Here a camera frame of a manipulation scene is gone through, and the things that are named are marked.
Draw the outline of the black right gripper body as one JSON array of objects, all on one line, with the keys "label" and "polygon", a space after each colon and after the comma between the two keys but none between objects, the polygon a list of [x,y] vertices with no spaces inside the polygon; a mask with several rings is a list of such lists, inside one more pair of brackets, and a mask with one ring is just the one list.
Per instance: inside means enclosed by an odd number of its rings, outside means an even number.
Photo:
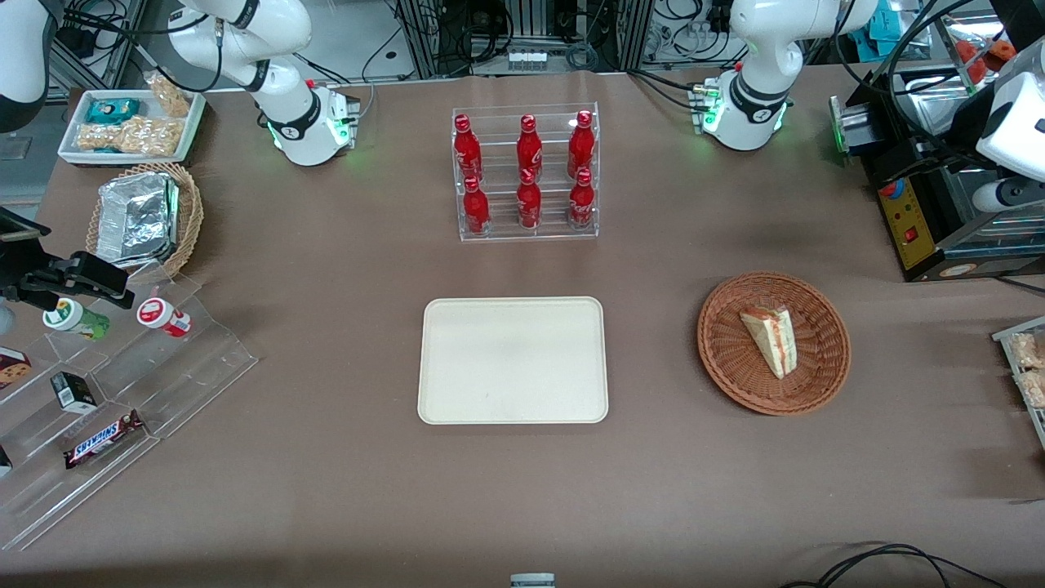
[{"label": "black right gripper body", "polygon": [[7,289],[27,275],[46,271],[50,256],[40,238],[50,232],[46,226],[31,222],[5,207],[1,208],[1,287]]}]

